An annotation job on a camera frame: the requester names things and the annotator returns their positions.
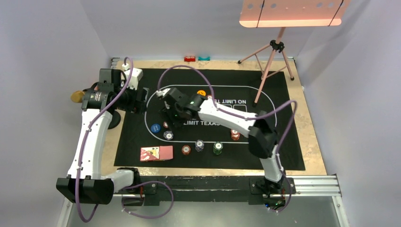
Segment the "single blue poker chip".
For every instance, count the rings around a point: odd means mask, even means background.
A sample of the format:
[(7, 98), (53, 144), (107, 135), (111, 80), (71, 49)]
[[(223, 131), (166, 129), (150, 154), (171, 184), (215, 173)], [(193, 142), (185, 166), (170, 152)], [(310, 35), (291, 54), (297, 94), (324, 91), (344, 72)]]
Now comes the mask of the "single blue poker chip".
[(174, 134), (172, 131), (165, 131), (163, 137), (166, 140), (172, 140), (174, 138)]

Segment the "blue small blind button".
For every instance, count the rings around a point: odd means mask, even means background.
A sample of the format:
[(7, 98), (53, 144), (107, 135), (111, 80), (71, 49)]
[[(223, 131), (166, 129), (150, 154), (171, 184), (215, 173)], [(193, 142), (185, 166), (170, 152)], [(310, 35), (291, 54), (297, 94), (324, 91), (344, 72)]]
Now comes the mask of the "blue small blind button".
[(158, 133), (161, 131), (161, 126), (157, 123), (151, 125), (150, 130), (152, 133)]

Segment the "orange big blind button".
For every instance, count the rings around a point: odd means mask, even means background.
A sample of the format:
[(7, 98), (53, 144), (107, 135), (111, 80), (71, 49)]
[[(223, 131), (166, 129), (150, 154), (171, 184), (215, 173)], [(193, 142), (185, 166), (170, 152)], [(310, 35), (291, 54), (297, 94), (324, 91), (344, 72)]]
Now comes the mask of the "orange big blind button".
[(204, 90), (198, 90), (197, 94), (201, 96), (206, 96), (206, 92)]

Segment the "red poker chip stack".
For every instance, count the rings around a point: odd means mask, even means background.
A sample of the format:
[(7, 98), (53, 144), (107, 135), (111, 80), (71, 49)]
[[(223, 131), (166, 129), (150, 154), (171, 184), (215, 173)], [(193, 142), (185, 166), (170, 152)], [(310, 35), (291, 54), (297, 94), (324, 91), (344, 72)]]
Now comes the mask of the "red poker chip stack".
[(189, 155), (191, 152), (191, 147), (189, 145), (184, 145), (181, 149), (183, 155)]

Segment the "blue poker chip stack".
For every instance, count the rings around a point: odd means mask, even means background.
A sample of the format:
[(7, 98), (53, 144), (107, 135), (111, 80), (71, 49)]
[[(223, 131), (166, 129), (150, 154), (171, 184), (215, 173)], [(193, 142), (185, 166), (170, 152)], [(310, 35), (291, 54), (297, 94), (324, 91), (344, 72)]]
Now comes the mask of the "blue poker chip stack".
[(195, 142), (195, 150), (198, 151), (198, 152), (201, 152), (201, 151), (203, 151), (203, 149), (204, 149), (204, 141), (197, 140)]

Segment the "small red chip stack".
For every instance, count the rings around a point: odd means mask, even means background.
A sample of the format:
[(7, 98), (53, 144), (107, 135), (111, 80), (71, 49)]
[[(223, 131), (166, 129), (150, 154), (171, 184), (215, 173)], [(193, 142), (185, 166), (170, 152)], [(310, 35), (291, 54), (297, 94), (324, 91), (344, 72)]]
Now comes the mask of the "small red chip stack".
[(231, 139), (232, 140), (234, 140), (234, 141), (239, 140), (240, 136), (241, 136), (241, 134), (238, 131), (233, 130), (233, 129), (231, 130)]

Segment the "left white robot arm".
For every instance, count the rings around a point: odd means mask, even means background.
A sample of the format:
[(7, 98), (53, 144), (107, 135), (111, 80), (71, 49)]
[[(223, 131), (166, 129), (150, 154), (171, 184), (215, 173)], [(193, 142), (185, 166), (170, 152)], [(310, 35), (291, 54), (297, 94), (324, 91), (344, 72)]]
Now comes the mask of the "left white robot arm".
[(101, 174), (101, 159), (107, 130), (117, 126), (116, 109), (135, 114), (146, 110), (148, 88), (140, 87), (141, 69), (100, 69), (99, 81), (78, 91), (74, 101), (81, 103), (82, 124), (76, 154), (67, 176), (58, 178), (56, 189), (69, 201), (84, 204), (108, 204), (121, 189), (128, 193), (140, 190), (136, 168), (120, 168)]

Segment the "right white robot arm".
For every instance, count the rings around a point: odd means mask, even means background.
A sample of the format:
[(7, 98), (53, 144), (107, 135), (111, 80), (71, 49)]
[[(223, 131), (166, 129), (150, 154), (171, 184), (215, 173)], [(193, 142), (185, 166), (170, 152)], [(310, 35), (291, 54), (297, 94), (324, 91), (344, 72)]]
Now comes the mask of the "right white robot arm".
[(189, 97), (175, 87), (158, 90), (156, 95), (164, 103), (160, 113), (170, 128), (178, 128), (188, 120), (197, 119), (219, 124), (246, 137), (250, 153), (262, 164), (266, 188), (270, 192), (283, 188), (284, 169), (278, 157), (278, 134), (264, 112), (242, 112), (202, 95)]

